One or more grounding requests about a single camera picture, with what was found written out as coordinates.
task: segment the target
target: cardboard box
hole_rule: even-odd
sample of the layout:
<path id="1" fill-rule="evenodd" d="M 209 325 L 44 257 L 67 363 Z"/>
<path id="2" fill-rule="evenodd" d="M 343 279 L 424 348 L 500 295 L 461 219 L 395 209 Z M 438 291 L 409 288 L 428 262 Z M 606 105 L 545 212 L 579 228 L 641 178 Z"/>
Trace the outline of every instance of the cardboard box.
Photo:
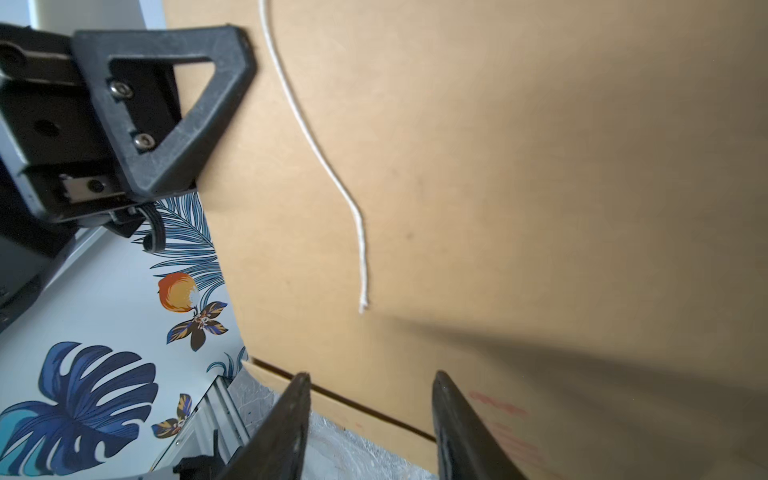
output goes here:
<path id="1" fill-rule="evenodd" d="M 274 2 L 363 316 L 257 2 L 166 12 L 260 63 L 198 184 L 251 356 L 427 433 L 444 369 L 534 480 L 764 462 L 767 3 Z"/>

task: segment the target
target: palm leaf print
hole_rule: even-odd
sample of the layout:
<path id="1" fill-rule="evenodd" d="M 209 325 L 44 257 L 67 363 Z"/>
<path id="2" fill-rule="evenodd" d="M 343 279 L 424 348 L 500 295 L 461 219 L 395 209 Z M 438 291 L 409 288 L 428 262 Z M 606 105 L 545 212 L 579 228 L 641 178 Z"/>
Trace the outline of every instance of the palm leaf print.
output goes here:
<path id="1" fill-rule="evenodd" d="M 151 268 L 164 270 L 155 276 L 178 272 L 191 276 L 200 291 L 198 309 L 202 310 L 208 304 L 211 293 L 224 285 L 224 277 L 210 239 L 200 198 L 197 192 L 193 192 L 182 197 L 160 200 L 155 202 L 155 207 L 163 218 L 167 241 L 165 250 L 153 255 L 169 260 Z M 149 230 L 138 230 L 136 235 L 140 237 L 133 240 L 133 243 L 141 244 L 147 233 Z"/>
<path id="2" fill-rule="evenodd" d="M 208 366 L 205 372 L 208 373 L 216 367 L 221 367 L 221 376 L 231 382 L 235 379 L 235 375 L 237 375 L 237 373 L 239 373 L 243 368 L 242 362 L 243 360 L 248 359 L 248 352 L 246 352 L 245 347 L 240 349 L 240 353 L 237 354 L 237 363 L 232 360 L 232 357 L 229 353 L 225 352 L 224 355 L 227 356 L 226 364 L 224 362 L 213 362 Z"/>

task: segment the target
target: monstera leaf print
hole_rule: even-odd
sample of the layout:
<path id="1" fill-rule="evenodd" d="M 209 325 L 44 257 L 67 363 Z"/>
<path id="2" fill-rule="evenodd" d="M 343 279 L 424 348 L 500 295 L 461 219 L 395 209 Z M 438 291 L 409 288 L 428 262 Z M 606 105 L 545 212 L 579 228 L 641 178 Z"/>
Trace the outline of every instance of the monstera leaf print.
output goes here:
<path id="1" fill-rule="evenodd" d="M 109 458 L 138 437 L 137 423 L 147 419 L 157 395 L 154 364 L 122 371 L 141 357 L 89 346 L 62 375 L 65 357 L 79 345 L 57 343 L 45 357 L 38 387 L 51 403 L 22 402 L 0 413 L 0 475 L 79 472 L 103 462 L 100 443 Z"/>

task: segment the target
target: white string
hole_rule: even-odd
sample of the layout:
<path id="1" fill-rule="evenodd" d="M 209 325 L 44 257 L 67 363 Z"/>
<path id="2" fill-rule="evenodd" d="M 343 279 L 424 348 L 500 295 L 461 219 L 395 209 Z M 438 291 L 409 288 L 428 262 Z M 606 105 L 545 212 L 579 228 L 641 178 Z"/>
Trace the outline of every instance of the white string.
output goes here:
<path id="1" fill-rule="evenodd" d="M 301 111 L 298 102 L 296 101 L 296 96 L 293 93 L 293 89 L 290 87 L 290 83 L 286 77 L 285 70 L 283 69 L 283 63 L 280 61 L 280 56 L 277 54 L 275 41 L 272 36 L 272 31 L 270 30 L 270 22 L 267 17 L 268 10 L 266 3 L 267 0 L 259 0 L 261 29 L 264 31 L 266 47 L 270 51 L 270 57 L 272 57 L 272 62 L 275 64 L 277 76 L 280 77 L 280 83 L 283 84 L 283 91 L 285 91 L 286 97 L 288 98 L 288 104 L 290 104 L 290 108 L 293 110 L 293 116 L 295 116 L 296 120 L 299 122 L 301 131 L 304 132 L 304 137 L 306 138 L 306 141 L 310 143 L 310 147 L 315 153 L 317 160 L 320 162 L 323 168 L 326 169 L 326 172 L 331 177 L 331 180 L 333 180 L 336 188 L 338 188 L 339 192 L 341 192 L 341 194 L 344 196 L 344 200 L 346 200 L 347 204 L 349 205 L 349 209 L 352 211 L 352 216 L 355 218 L 355 227 L 357 229 L 357 248 L 360 253 L 359 311 L 362 315 L 363 310 L 368 308 L 368 262 L 366 260 L 366 228 L 362 224 L 362 214 L 360 213 L 360 209 L 357 207 L 357 204 L 352 199 L 352 196 L 349 195 L 349 191 L 347 191 L 347 189 L 344 187 L 344 184 L 341 183 L 341 180 L 339 180 L 339 178 L 336 176 L 336 173 L 331 168 L 325 155 L 323 155 L 323 151 L 320 150 L 320 146 L 317 144 L 317 140 L 315 140 L 315 136 L 310 130 L 310 127 L 304 118 L 304 114 Z"/>

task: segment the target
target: metal screw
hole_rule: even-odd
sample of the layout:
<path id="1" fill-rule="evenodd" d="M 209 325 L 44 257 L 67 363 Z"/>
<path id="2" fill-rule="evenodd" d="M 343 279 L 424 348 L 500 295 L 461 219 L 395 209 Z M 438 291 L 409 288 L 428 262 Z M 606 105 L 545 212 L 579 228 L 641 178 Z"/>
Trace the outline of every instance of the metal screw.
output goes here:
<path id="1" fill-rule="evenodd" d="M 95 178 L 89 180 L 87 185 L 88 189 L 95 194 L 100 194 L 104 191 L 104 184 Z"/>
<path id="2" fill-rule="evenodd" d="M 127 83 L 119 80 L 109 82 L 109 91 L 112 93 L 113 97 L 121 100 L 127 100 L 134 96 L 134 91 L 131 87 L 129 87 Z"/>
<path id="3" fill-rule="evenodd" d="M 156 143 L 152 135 L 138 134 L 134 137 L 134 145 L 141 151 L 152 150 Z"/>

